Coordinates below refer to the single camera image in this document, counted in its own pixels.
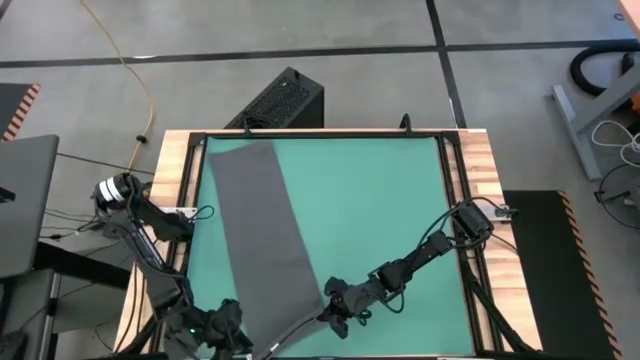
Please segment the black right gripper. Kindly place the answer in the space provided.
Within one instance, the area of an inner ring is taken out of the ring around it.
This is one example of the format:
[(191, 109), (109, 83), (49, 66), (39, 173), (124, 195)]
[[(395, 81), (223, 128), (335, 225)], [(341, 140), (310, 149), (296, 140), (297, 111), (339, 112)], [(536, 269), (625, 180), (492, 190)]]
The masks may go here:
[[(330, 277), (324, 285), (324, 294), (332, 300), (342, 300), (350, 316), (356, 316), (386, 296), (386, 290), (377, 281), (367, 280), (358, 285), (349, 285), (344, 280)], [(340, 338), (348, 336), (347, 317), (342, 310), (328, 305), (317, 320), (328, 324), (330, 329)]]

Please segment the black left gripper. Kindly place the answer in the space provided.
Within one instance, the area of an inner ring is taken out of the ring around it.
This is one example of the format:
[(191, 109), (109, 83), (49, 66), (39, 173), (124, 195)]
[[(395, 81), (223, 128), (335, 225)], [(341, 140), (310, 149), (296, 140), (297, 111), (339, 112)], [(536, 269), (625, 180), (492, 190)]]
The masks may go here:
[(252, 352), (253, 342), (241, 328), (243, 311), (237, 300), (224, 299), (217, 310), (197, 311), (197, 322), (190, 327), (190, 333), (199, 345), (214, 349), (212, 358), (233, 358)]

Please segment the grey towel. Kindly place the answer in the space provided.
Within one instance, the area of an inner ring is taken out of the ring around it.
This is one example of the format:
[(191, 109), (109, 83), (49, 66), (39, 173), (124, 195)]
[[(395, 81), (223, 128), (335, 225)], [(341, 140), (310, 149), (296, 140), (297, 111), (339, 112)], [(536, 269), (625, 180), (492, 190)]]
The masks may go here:
[(320, 148), (303, 140), (212, 140), (207, 164), (236, 297), (257, 360), (329, 358), (340, 340), (297, 212), (315, 187)]

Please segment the black computer tower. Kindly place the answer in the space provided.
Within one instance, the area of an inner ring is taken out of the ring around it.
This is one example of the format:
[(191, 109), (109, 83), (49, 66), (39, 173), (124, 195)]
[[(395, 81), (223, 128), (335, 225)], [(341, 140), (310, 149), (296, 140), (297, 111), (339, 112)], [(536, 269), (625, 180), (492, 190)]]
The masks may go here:
[(244, 130), (244, 117), (250, 117), (251, 129), (323, 128), (325, 88), (287, 67), (225, 129)]

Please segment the large black orange-striped mat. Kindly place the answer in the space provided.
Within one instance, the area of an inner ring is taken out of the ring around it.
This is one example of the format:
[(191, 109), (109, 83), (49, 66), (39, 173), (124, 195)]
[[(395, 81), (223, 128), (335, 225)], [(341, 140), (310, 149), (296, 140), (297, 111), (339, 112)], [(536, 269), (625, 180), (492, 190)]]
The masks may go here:
[(574, 211), (562, 191), (507, 190), (524, 278), (545, 353), (623, 360)]

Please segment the grey flat panel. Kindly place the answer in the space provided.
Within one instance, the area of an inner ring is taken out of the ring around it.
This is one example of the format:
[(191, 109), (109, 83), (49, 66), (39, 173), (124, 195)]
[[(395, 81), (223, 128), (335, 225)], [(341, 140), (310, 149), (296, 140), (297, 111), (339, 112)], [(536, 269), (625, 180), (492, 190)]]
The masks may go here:
[(15, 194), (0, 203), (0, 278), (33, 266), (58, 144), (56, 135), (0, 143), (0, 187)]

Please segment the grey metal desk leg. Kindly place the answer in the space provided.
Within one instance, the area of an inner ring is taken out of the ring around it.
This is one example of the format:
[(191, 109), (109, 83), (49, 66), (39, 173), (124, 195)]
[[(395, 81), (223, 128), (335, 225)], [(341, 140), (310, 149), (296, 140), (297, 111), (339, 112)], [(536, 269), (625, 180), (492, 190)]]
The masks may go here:
[(569, 138), (589, 180), (600, 179), (602, 173), (588, 131), (594, 128), (598, 121), (611, 115), (615, 108), (628, 100), (637, 90), (640, 90), (640, 75), (623, 75), (582, 110), (576, 112), (561, 85), (554, 85), (551, 88), (552, 98), (555, 100)]

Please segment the small black orange-striped mat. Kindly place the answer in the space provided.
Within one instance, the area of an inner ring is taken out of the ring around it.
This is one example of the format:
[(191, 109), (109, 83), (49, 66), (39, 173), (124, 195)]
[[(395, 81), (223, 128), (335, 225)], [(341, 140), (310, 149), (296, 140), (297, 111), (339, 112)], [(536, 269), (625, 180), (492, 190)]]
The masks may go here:
[(39, 84), (0, 83), (0, 142), (17, 138), (40, 90)]

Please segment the black table frame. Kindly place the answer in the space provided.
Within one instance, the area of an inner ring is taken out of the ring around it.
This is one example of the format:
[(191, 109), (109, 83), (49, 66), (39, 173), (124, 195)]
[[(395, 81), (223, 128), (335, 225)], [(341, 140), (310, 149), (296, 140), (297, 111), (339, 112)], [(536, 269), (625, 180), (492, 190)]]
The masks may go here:
[[(485, 129), (434, 129), (445, 137), (444, 162), (450, 169), (451, 190), (456, 201), (486, 197), (495, 203), (504, 200), (489, 135)], [(196, 182), (202, 173), (203, 138), (257, 139), (278, 136), (284, 138), (405, 138), (402, 129), (256, 129), (248, 133), (240, 129), (168, 130), (165, 132), (157, 166), (149, 190), (150, 200), (159, 207), (183, 208), (196, 204)], [(540, 335), (525, 285), (521, 261), (509, 247), (515, 244), (511, 225), (496, 225), (497, 236), (491, 239), (483, 253), (471, 252), (469, 266), (488, 296), (502, 311), (522, 339), (539, 348)]]

